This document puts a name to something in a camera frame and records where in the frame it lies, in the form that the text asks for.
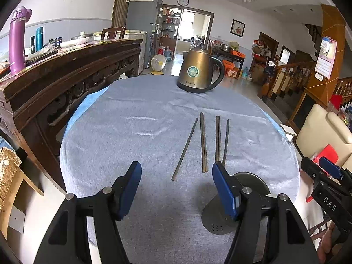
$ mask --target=carved wooden cabinet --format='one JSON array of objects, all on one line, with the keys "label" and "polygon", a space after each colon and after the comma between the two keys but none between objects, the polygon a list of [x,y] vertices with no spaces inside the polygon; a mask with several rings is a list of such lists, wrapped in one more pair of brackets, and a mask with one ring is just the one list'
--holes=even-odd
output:
[{"label": "carved wooden cabinet", "polygon": [[0,128],[62,191],[57,133],[79,104],[125,73],[138,75],[142,40],[112,40],[52,56],[0,83]]}]

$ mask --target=black thermos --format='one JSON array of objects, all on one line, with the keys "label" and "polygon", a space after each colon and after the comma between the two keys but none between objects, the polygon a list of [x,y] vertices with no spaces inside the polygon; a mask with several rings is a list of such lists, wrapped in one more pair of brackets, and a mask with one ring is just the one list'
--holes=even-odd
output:
[{"label": "black thermos", "polygon": [[34,47],[34,36],[31,37],[31,54],[36,52],[36,48]]}]

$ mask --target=white floor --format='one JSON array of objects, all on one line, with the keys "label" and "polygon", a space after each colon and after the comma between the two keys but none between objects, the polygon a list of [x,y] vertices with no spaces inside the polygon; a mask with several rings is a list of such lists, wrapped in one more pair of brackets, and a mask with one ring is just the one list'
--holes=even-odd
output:
[{"label": "white floor", "polygon": [[[163,72],[166,75],[178,75],[182,65],[182,55],[176,55],[176,59],[167,63]],[[150,70],[144,70],[142,74],[149,74]],[[275,121],[280,123],[279,119],[269,109],[269,107],[257,97],[258,87],[244,79],[235,80],[225,77],[220,86],[231,88],[234,92],[240,93],[267,112]],[[32,264],[34,262],[37,250],[41,240],[54,217],[57,209],[64,200],[64,195],[60,193],[52,183],[35,168],[26,166],[25,173],[37,183],[40,183],[44,197],[35,193],[31,188],[23,183],[15,200],[15,206],[22,210],[25,216],[24,233],[21,234],[12,228],[8,231],[8,243],[23,264]],[[302,217],[308,228],[317,225],[322,221],[322,211],[315,200],[306,203],[306,198],[313,190],[311,179],[304,173],[301,173],[300,190],[294,204],[298,213]],[[93,263],[101,263],[97,248],[90,246]]]}]

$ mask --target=wall clock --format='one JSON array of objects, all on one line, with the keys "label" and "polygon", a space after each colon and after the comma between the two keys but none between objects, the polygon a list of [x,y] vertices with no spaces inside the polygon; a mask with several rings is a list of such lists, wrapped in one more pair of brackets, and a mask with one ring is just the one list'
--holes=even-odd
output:
[{"label": "wall clock", "polygon": [[189,3],[189,0],[177,0],[177,4],[183,7],[186,7],[188,3]]}]

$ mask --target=framed picture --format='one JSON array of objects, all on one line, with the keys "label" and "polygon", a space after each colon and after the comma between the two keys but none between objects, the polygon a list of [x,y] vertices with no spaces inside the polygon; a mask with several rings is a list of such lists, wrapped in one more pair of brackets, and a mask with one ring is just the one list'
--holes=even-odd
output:
[{"label": "framed picture", "polygon": [[231,34],[234,34],[239,37],[243,37],[244,27],[246,24],[241,23],[240,21],[233,20],[231,27]]}]

